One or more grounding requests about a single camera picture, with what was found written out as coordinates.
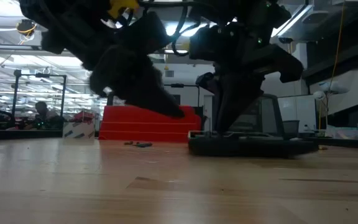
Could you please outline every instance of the ceiling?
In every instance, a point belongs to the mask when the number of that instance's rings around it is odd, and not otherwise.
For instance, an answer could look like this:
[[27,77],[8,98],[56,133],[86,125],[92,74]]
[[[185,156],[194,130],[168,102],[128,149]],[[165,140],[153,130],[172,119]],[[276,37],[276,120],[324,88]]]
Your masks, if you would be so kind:
[[[308,33],[313,33],[313,31],[318,30],[319,27],[328,27],[326,23],[329,19],[319,21],[317,24],[314,23],[305,26],[305,23],[302,21],[305,17],[309,16],[312,11],[329,11],[329,17],[334,19],[334,22],[331,23],[336,24],[337,19],[335,19],[335,16],[337,16],[338,9],[340,10],[341,7],[338,8],[338,5],[327,4],[327,2],[332,1],[315,0],[313,7],[311,7],[307,13],[305,13],[302,18],[299,19],[299,21],[285,33],[284,36],[302,40],[305,39],[305,36],[312,36]],[[305,3],[306,1],[304,0],[279,1],[279,4],[284,5],[285,8],[292,14],[299,10],[301,6],[304,6]],[[349,21],[358,16],[358,8],[355,9],[354,7],[355,6],[349,6],[347,8],[347,12],[355,12],[353,14],[349,13],[350,16],[347,16]],[[175,25],[181,14],[181,8],[151,10],[157,12],[166,27],[172,24]],[[17,45],[23,40],[23,36],[19,35],[16,31],[16,24],[23,18],[24,17],[21,14],[17,1],[0,0],[0,44]],[[325,32],[332,31],[332,29],[335,28],[332,26],[325,28],[314,37],[312,36],[313,38],[311,37],[310,39],[315,39],[317,36],[321,36],[321,34]],[[42,28],[40,27],[40,29],[35,32],[34,37],[25,41],[23,44],[40,45],[41,30]],[[177,43],[178,48],[185,48],[185,46],[188,45],[188,41],[188,37],[181,37]],[[278,39],[276,37],[272,38],[272,42],[278,42]],[[92,92],[90,92],[87,85],[90,73],[82,69],[81,62],[77,58],[46,55],[6,54],[7,53],[0,54],[0,63],[7,58],[4,62],[4,67],[0,68],[0,109],[9,110],[10,105],[12,105],[12,84],[15,81],[13,71],[15,69],[26,69],[29,73],[43,72],[55,75],[66,75],[68,77],[67,87],[69,89],[65,98],[65,114],[76,113],[81,108],[96,108],[97,110],[103,111],[103,106],[106,104],[106,100],[100,100],[97,96],[92,95]],[[212,67],[211,62],[203,60],[190,60],[188,57],[177,57],[174,55],[164,57],[162,55],[153,55],[153,58],[159,61],[163,58],[165,62],[170,65],[170,69],[176,68],[179,70],[175,78],[164,77],[164,82],[166,83],[194,83],[197,75],[210,72]],[[156,64],[156,67],[164,72],[165,64]],[[54,110],[58,111],[60,109],[62,96],[59,88],[62,84],[61,78],[51,77],[47,80],[41,80],[36,79],[35,77],[30,77],[28,79],[21,78],[19,82],[21,83],[19,85],[18,99],[20,114],[32,116],[32,114],[35,113],[34,103],[40,100],[47,101],[49,107]]]

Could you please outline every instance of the person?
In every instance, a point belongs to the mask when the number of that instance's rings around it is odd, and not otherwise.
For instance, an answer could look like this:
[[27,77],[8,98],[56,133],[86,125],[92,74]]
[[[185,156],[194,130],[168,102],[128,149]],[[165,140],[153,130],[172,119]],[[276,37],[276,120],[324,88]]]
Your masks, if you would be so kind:
[[37,115],[35,115],[35,122],[24,127],[25,130],[30,130],[37,127],[37,124],[40,121],[46,121],[49,123],[56,123],[55,121],[59,120],[59,115],[48,109],[46,102],[40,101],[35,104],[35,109],[37,110]]
[[38,117],[42,120],[48,120],[53,117],[59,116],[56,112],[48,109],[46,102],[40,101],[35,104],[35,109],[37,110]]

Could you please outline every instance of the wooden table surface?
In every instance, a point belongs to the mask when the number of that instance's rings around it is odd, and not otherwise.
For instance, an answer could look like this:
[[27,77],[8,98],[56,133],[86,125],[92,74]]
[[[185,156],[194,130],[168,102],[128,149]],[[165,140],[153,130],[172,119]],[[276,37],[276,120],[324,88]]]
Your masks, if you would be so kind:
[[282,160],[0,141],[0,223],[358,223],[358,149]]

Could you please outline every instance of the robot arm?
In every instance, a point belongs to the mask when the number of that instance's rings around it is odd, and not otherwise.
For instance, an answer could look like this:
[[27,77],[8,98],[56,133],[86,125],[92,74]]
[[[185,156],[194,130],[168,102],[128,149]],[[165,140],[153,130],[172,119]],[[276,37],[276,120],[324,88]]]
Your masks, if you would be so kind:
[[[110,87],[127,104],[167,116],[181,117],[183,112],[162,88],[161,74],[147,55],[172,44],[178,56],[213,61],[215,73],[201,76],[198,84],[216,95],[215,128],[221,133],[263,93],[264,75],[280,72],[282,82],[291,82],[303,71],[297,59],[269,44],[272,29],[291,18],[277,0],[20,0],[20,4],[26,17],[48,29],[42,34],[44,50],[60,54],[67,49],[93,71],[89,84],[95,93],[106,97],[103,90]],[[143,16],[130,24],[138,6],[144,8]],[[172,36],[158,15],[148,12],[151,7],[183,8]],[[122,16],[126,8],[132,8],[127,19]],[[186,19],[195,24],[181,31]],[[111,28],[102,20],[120,22],[123,27]],[[188,53],[178,53],[179,36],[201,21],[216,25],[201,28],[191,37]]]

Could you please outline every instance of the ceiling light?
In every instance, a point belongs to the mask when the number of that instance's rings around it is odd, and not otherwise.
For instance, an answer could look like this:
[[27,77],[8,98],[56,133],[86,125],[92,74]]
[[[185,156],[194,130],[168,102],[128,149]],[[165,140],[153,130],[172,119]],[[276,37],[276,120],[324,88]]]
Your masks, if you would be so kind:
[[47,62],[60,65],[62,67],[81,67],[82,62],[76,57],[63,57],[63,56],[43,56]]
[[67,88],[67,87],[66,87],[66,90],[67,90],[67,91],[70,91],[70,92],[72,92],[72,93],[80,93],[80,92],[78,92],[78,91],[76,91],[76,90],[73,90],[72,88]]
[[0,96],[0,99],[3,99],[3,100],[10,100],[10,98],[9,98],[9,97],[7,97],[7,96]]
[[41,81],[42,81],[42,82],[47,82],[47,83],[53,83],[52,80],[49,80],[49,79],[47,79],[47,78],[41,78]]
[[[184,37],[191,37],[192,35],[195,35],[197,33],[197,31],[206,26],[207,24],[201,24],[199,27],[194,28],[192,30],[186,31],[185,33],[182,34],[182,36]],[[177,29],[178,24],[177,23],[169,23],[166,27],[165,30],[167,31],[168,35],[173,35]],[[188,27],[192,26],[192,24],[189,23],[185,23],[185,25],[183,25],[181,31],[187,29]]]
[[302,18],[303,15],[305,15],[310,9],[312,5],[307,5],[295,18],[291,20],[291,22],[288,23],[287,26],[285,26],[277,35],[281,36],[283,35],[288,29],[290,29],[300,18]]
[[[0,91],[0,94],[14,94],[14,91]],[[32,96],[50,96],[50,95],[57,95],[57,96],[61,96],[62,93],[29,93],[29,92],[23,92],[23,91],[18,91],[17,92],[18,95],[32,95]],[[98,96],[94,95],[94,94],[87,94],[87,93],[66,93],[67,97],[71,97],[71,98],[97,98]]]
[[278,34],[278,32],[280,32],[289,22],[291,21],[291,19],[287,20],[286,22],[284,22],[283,25],[281,25],[279,28],[273,28],[273,31],[272,31],[272,35],[271,37],[274,37],[275,35]]
[[[164,50],[166,54],[173,54],[173,50]],[[187,53],[187,50],[177,50],[178,53],[184,54]]]
[[62,85],[51,85],[51,87],[54,87],[58,90],[63,90],[63,86]]
[[37,77],[35,77],[34,75],[29,76],[29,80],[37,81],[37,82],[40,82],[40,81],[41,81],[40,78],[37,78]]

